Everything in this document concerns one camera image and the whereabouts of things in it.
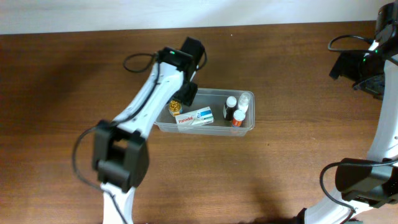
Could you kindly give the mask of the small gold lid jar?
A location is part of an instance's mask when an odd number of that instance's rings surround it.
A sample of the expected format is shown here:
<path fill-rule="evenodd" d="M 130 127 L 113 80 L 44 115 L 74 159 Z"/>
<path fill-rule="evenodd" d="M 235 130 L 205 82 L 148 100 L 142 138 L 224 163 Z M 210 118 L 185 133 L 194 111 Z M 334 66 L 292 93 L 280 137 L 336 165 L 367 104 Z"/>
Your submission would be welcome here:
<path fill-rule="evenodd" d="M 169 103 L 169 112 L 173 117 L 180 115 L 182 113 L 182 111 L 183 111 L 183 107 L 182 107 L 181 102 L 172 100 Z"/>

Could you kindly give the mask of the white medicine box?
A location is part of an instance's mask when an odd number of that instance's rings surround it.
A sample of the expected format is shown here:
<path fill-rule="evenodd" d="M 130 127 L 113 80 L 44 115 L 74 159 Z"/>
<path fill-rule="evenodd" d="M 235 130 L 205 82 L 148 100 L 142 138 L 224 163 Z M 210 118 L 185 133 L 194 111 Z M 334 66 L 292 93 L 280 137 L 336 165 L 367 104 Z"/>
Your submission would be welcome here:
<path fill-rule="evenodd" d="M 191 128 L 203 126 L 214 122 L 214 116 L 209 106 L 180 114 L 175 117 L 176 124 L 179 128 Z"/>

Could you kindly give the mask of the dark bottle white cap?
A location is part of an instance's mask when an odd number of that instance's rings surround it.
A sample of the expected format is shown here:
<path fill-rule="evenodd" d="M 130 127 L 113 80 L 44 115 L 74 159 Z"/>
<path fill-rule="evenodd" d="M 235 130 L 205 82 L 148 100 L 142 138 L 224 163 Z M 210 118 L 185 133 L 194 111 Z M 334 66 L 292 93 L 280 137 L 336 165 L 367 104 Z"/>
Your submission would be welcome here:
<path fill-rule="evenodd" d="M 233 119 L 234 111 L 237 107 L 237 99 L 234 96 L 229 96 L 223 107 L 223 117 L 227 121 L 231 121 Z"/>

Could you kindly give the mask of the orange tube white cap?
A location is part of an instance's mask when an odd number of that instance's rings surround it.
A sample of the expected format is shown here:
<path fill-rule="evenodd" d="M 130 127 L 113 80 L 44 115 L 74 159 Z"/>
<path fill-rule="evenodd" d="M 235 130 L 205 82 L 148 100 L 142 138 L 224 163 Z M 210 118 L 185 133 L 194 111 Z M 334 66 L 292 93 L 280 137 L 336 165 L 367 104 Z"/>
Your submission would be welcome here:
<path fill-rule="evenodd" d="M 231 122 L 231 126 L 232 126 L 231 132 L 233 134 L 239 133 L 238 128 L 242 125 L 245 118 L 246 118 L 246 114 L 243 110 L 236 110 L 233 113 L 233 119 Z"/>

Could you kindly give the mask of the clear white dropper bottle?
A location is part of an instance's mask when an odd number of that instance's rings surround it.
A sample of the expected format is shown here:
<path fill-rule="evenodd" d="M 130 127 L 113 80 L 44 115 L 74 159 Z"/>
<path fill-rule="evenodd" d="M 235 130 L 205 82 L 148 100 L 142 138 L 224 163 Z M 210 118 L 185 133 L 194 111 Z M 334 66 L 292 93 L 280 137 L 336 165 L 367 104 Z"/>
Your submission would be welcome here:
<path fill-rule="evenodd" d="M 251 101 L 251 95 L 248 92 L 244 92 L 238 100 L 238 109 L 246 113 Z"/>

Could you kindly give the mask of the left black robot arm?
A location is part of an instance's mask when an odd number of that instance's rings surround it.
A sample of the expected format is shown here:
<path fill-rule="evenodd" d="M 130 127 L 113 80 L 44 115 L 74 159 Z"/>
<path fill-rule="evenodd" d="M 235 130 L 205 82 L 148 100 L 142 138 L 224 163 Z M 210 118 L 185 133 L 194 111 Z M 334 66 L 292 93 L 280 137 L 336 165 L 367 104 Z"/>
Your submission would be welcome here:
<path fill-rule="evenodd" d="M 133 101 L 94 131 L 91 165 L 101 183 L 104 223 L 132 223 L 134 192 L 149 167 L 150 131 L 169 101 L 193 103 L 198 87 L 192 79 L 207 61 L 205 47 L 191 37 L 180 49 L 166 47 L 152 58 L 152 71 Z"/>

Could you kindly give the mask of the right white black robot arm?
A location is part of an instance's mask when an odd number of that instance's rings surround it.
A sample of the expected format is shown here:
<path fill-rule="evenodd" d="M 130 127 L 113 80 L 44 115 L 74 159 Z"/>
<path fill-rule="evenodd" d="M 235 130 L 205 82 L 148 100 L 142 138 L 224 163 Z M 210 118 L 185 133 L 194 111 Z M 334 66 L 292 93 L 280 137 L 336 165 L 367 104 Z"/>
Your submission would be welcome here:
<path fill-rule="evenodd" d="M 378 10 L 374 37 L 363 41 L 367 50 L 328 46 L 340 55 L 330 77 L 346 77 L 354 90 L 382 101 L 373 143 L 365 159 L 325 166 L 319 178 L 325 197 L 292 223 L 355 223 L 360 213 L 397 203 L 397 1 Z"/>

